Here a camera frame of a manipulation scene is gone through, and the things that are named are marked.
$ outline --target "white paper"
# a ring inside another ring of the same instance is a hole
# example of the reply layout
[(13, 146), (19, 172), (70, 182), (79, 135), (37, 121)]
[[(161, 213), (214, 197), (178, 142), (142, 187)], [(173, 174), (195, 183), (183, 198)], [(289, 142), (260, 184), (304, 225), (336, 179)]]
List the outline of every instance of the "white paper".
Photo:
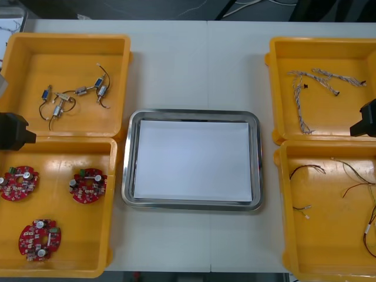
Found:
[(248, 123), (141, 121), (134, 197), (250, 202)]

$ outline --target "table surface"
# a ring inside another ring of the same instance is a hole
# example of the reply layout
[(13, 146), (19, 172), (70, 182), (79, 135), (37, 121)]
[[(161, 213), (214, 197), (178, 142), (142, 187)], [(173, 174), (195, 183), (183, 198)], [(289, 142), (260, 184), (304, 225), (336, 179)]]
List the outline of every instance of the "table surface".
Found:
[(247, 110), (260, 120), (262, 208), (254, 213), (133, 209), (123, 202), (118, 182), (110, 241), (114, 257), (107, 270), (286, 272), (264, 64), (269, 41), (275, 36), (375, 38), (374, 23), (34, 20), (25, 31), (129, 35), (134, 61), (125, 118), (136, 109), (171, 108)]

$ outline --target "black object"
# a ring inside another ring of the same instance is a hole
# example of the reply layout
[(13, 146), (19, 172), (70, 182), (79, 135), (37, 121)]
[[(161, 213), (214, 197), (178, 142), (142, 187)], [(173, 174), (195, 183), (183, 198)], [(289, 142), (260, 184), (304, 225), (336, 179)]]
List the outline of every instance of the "black object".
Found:
[(357, 22), (376, 22), (376, 0), (369, 0), (364, 5)]
[(26, 130), (29, 123), (14, 113), (0, 113), (0, 150), (18, 151), (26, 143), (35, 143), (36, 134)]
[(350, 136), (367, 134), (376, 137), (376, 99), (365, 104), (361, 109), (362, 120), (350, 127)]
[(299, 0), (290, 22), (318, 22), (334, 6), (336, 0)]

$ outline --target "blue connector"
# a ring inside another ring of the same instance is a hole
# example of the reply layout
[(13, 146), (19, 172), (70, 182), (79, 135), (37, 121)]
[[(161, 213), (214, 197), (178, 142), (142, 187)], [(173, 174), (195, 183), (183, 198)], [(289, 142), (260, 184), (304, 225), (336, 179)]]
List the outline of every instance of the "blue connector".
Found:
[(43, 101), (47, 101), (48, 96), (49, 96), (49, 94), (50, 94), (50, 92), (51, 92), (51, 89), (52, 89), (52, 86), (49, 85), (48, 88), (47, 88), (46, 90), (43, 91), (43, 94), (42, 94), (42, 100), (43, 100)]

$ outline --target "circular pcb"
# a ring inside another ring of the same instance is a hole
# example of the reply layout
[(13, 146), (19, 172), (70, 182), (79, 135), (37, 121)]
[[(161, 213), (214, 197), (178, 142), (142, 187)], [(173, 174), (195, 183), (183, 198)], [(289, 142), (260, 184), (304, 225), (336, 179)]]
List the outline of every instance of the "circular pcb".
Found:
[(73, 199), (82, 204), (97, 201), (106, 193), (107, 175), (99, 169), (82, 169), (69, 182), (69, 192)]
[(11, 167), (5, 177), (0, 177), (1, 197), (8, 201), (18, 201), (27, 197), (38, 182), (39, 173), (32, 167)]
[(19, 236), (18, 249), (26, 254), (28, 261), (44, 261), (57, 251), (61, 242), (61, 231), (50, 219), (37, 219), (27, 225)]

